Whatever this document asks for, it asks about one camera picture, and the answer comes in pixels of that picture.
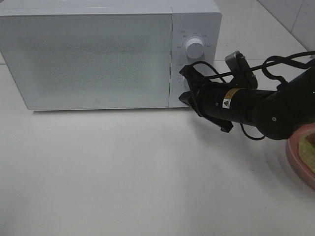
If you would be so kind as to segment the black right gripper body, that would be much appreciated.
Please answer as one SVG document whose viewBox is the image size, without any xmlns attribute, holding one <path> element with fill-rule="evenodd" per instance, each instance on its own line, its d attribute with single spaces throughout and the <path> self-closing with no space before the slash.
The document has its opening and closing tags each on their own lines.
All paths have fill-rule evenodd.
<svg viewBox="0 0 315 236">
<path fill-rule="evenodd" d="M 222 98 L 220 93 L 228 86 L 226 83 L 211 82 L 207 80 L 190 79 L 190 106 L 197 114 L 220 127 L 222 132 L 228 133 L 233 128 L 232 122 L 225 120 L 220 113 Z"/>
</svg>

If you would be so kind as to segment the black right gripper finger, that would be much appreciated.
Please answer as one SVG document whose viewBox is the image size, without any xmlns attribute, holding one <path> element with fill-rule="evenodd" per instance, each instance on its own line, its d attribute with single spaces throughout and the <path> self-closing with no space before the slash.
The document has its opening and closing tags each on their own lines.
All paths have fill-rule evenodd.
<svg viewBox="0 0 315 236">
<path fill-rule="evenodd" d="M 187 82 L 195 85 L 195 84 L 205 84 L 209 82 L 209 79 L 207 79 L 203 74 L 198 72 L 194 66 L 192 65 L 185 65 L 179 73 L 186 78 Z"/>
<path fill-rule="evenodd" d="M 193 95 L 191 93 L 191 91 L 186 91 L 183 92 L 180 96 L 179 96 L 179 100 L 186 104 L 187 106 L 189 106 L 190 108 L 195 108 L 195 101 L 193 98 Z"/>
</svg>

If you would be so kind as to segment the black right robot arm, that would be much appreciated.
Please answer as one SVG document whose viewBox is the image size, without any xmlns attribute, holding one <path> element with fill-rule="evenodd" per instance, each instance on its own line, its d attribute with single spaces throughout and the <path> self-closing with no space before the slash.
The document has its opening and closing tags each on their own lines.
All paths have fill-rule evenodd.
<svg viewBox="0 0 315 236">
<path fill-rule="evenodd" d="M 179 100 L 198 116 L 230 132 L 235 123 L 253 126 L 263 137 L 285 140 L 302 125 L 315 120 L 315 62 L 296 56 L 269 57 L 250 67 L 242 55 L 226 58 L 231 81 L 225 74 L 205 76 L 194 64 L 180 74 L 189 90 Z"/>
</svg>

